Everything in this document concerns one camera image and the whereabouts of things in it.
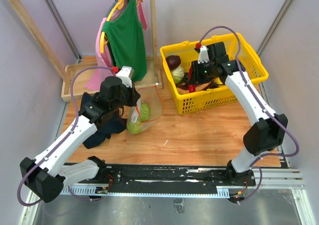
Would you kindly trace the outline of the clear zip top bag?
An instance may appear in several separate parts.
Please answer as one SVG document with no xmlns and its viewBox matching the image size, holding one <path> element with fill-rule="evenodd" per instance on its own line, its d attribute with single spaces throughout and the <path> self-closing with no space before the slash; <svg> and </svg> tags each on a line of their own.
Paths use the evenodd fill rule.
<svg viewBox="0 0 319 225">
<path fill-rule="evenodd" d="M 140 94 L 137 105 L 130 109 L 126 130 L 139 134 L 149 129 L 163 113 L 163 103 L 158 91 L 158 83 L 137 90 Z"/>
</svg>

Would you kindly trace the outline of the green toy cabbage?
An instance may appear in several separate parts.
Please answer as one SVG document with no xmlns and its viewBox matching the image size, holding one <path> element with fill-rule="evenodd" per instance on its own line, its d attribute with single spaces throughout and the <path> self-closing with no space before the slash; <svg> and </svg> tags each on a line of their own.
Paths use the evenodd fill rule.
<svg viewBox="0 0 319 225">
<path fill-rule="evenodd" d="M 136 122 L 132 122 L 132 115 L 135 112 L 136 112 L 135 108 L 130 109 L 129 117 L 127 120 L 126 130 L 131 134 L 138 134 L 145 130 L 143 122 L 146 122 L 149 120 L 151 110 L 148 104 L 141 103 L 140 114 L 137 114 Z"/>
</svg>

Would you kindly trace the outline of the red toy chili pepper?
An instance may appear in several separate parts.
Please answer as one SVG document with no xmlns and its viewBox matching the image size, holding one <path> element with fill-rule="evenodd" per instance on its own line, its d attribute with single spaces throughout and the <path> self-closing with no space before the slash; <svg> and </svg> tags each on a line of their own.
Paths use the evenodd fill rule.
<svg viewBox="0 0 319 225">
<path fill-rule="evenodd" d="M 188 85 L 188 91 L 189 93 L 196 92 L 196 85 Z"/>
</svg>

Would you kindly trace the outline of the yellow plastic shopping basket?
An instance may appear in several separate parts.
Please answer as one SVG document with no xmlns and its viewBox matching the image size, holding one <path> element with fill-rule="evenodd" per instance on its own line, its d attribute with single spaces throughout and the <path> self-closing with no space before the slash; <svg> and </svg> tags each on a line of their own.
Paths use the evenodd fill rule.
<svg viewBox="0 0 319 225">
<path fill-rule="evenodd" d="M 249 78 L 254 86 L 265 81 L 269 77 L 269 73 L 262 65 L 262 62 L 253 49 L 253 47 L 246 42 L 244 37 L 237 33 L 241 42 L 241 50 L 239 54 L 239 61 L 245 67 Z M 178 55 L 181 58 L 181 67 L 185 72 L 188 72 L 192 61 L 198 59 L 198 54 L 194 48 L 196 41 L 184 41 L 182 43 L 163 46 L 160 48 L 162 56 L 162 64 L 167 76 L 168 88 L 172 94 L 175 108 L 179 115 L 192 113 L 212 107 L 217 107 L 237 101 L 235 95 L 226 87 L 221 86 L 216 89 L 208 89 L 206 91 L 198 91 L 194 93 L 180 94 L 177 91 L 176 85 L 171 76 L 171 72 L 166 63 L 166 57 L 170 55 Z"/>
</svg>

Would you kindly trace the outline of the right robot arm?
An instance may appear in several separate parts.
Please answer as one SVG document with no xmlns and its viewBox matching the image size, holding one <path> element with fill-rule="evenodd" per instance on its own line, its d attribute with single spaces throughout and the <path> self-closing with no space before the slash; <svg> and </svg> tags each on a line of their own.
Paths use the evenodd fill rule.
<svg viewBox="0 0 319 225">
<path fill-rule="evenodd" d="M 195 51 L 198 59 L 191 64 L 188 84 L 199 85 L 220 79 L 235 95 L 251 125 L 243 137 L 243 149 L 228 162 L 221 177 L 231 185 L 238 185 L 258 158 L 282 144 L 288 119 L 284 114 L 277 114 L 264 101 L 239 59 L 229 59 L 223 42 L 208 46 L 197 43 Z"/>
</svg>

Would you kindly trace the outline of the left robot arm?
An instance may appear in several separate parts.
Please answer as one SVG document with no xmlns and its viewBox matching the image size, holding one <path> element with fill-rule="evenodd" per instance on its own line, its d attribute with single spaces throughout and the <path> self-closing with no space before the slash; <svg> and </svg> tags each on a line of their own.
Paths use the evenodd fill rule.
<svg viewBox="0 0 319 225">
<path fill-rule="evenodd" d="M 106 125 L 114 113 L 124 107 L 134 107 L 140 98 L 129 76 L 107 77 L 99 92 L 77 113 L 68 129 L 59 136 L 46 150 L 35 158 L 24 158 L 20 163 L 22 180 L 18 186 L 17 198 L 21 199 L 21 188 L 26 185 L 45 203 L 53 201 L 61 191 L 85 179 L 96 183 L 103 182 L 107 171 L 103 162 L 95 157 L 82 163 L 64 167 L 66 160 L 90 136 Z"/>
</svg>

